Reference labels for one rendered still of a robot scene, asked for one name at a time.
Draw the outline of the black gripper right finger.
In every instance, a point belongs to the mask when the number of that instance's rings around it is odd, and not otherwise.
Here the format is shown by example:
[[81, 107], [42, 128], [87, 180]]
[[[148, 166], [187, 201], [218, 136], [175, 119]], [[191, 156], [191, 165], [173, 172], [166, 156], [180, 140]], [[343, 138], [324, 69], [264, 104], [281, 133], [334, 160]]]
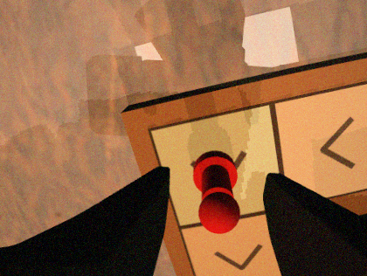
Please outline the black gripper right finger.
[[281, 276], [367, 276], [367, 219], [275, 173], [264, 210]]

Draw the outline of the red pawn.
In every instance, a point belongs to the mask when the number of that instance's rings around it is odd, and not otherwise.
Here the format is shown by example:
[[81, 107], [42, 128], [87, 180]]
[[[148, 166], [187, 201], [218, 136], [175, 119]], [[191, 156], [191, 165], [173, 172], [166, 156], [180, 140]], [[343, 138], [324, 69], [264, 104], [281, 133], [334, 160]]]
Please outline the red pawn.
[[194, 183], [202, 191], [198, 215], [209, 232], [226, 233], [237, 226], [240, 209], [232, 189], [238, 179], [236, 163], [222, 151], [209, 151], [194, 163]]

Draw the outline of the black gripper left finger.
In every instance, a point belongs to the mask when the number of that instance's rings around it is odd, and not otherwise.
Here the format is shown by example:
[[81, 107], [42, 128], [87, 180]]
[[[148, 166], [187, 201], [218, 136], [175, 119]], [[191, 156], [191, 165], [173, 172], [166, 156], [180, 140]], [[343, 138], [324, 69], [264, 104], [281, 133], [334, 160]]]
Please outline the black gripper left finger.
[[0, 276], [153, 276], [165, 232], [170, 167], [20, 244], [0, 248]]

